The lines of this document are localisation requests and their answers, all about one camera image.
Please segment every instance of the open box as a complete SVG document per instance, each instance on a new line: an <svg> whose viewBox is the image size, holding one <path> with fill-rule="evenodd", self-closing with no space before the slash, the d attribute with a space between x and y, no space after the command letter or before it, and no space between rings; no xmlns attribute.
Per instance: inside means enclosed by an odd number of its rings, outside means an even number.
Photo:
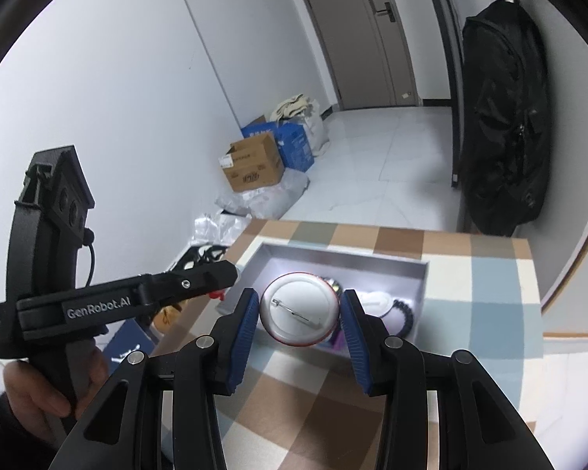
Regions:
<svg viewBox="0 0 588 470"><path fill-rule="evenodd" d="M291 272L307 272L319 277L330 277L344 289L357 292L384 291L404 301L414 313L414 326L406 336L413 343L418 321L423 312L423 300L428 265L417 260L394 256L345 254L287 245L262 243L240 273L238 282L231 287L218 306L223 314L232 313L245 287L253 288L261 297L268 285L277 277ZM272 339L258 322L257 336L262 342L284 345ZM334 350L326 342L312 348L332 354L348 356L348 350Z"/></svg>

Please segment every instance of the plaid tablecloth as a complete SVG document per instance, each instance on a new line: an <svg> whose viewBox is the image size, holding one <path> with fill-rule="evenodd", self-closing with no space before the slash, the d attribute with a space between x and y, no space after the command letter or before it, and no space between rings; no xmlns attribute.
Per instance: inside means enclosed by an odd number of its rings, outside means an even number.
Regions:
<svg viewBox="0 0 588 470"><path fill-rule="evenodd" d="M533 428L540 408L543 330L526 240L254 220L227 258L243 268L262 242L428 262L416 346L444 355L470 350ZM155 354L176 351L209 333L219 316L217 305L208 298L189 303ZM315 350L287 350L254 344L237 392L216 398L229 470L374 468L385 398L365 396L343 360L328 361ZM170 401L165 409L164 426L171 426ZM429 420L429 466L437 469L433 393ZM169 433L166 438L169 445Z"/></svg>

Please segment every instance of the blue gripper pad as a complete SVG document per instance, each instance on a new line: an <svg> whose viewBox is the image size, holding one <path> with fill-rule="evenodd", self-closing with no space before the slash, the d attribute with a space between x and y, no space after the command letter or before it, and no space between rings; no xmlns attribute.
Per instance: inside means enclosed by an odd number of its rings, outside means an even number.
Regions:
<svg viewBox="0 0 588 470"><path fill-rule="evenodd" d="M233 346L230 349L230 366L226 386L231 392L235 391L244 378L244 371L246 370L246 363L252 346L252 337L257 328L258 319L259 296L256 291L253 291L248 301L248 306L246 306L246 312L238 327L235 341L233 341Z"/></svg>
<svg viewBox="0 0 588 470"><path fill-rule="evenodd" d="M370 374L370 358L364 335L353 307L348 301L347 294L342 293L340 297L340 319L342 320L342 330L348 345L350 361L355 372L355 379L364 389L364 394L370 394L372 390L372 375Z"/></svg>

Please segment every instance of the hanging black bag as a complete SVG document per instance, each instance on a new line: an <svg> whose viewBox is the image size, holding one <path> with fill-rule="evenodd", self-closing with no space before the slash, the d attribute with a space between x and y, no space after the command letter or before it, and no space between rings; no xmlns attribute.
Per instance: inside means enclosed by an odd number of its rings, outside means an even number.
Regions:
<svg viewBox="0 0 588 470"><path fill-rule="evenodd" d="M510 236L538 217L549 182L544 45L527 12L504 0L467 18L463 45L466 206L482 233Z"/></svg>

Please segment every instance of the door handle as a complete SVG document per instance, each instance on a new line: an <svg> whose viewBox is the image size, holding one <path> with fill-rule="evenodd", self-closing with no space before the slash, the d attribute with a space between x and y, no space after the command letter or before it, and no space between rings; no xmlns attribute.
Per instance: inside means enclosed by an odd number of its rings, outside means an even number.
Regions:
<svg viewBox="0 0 588 470"><path fill-rule="evenodd" d="M394 11L392 10L390 2L386 2L386 8L383 10L377 10L375 15L387 15L390 18L390 23L396 23L396 18L394 17Z"/></svg>

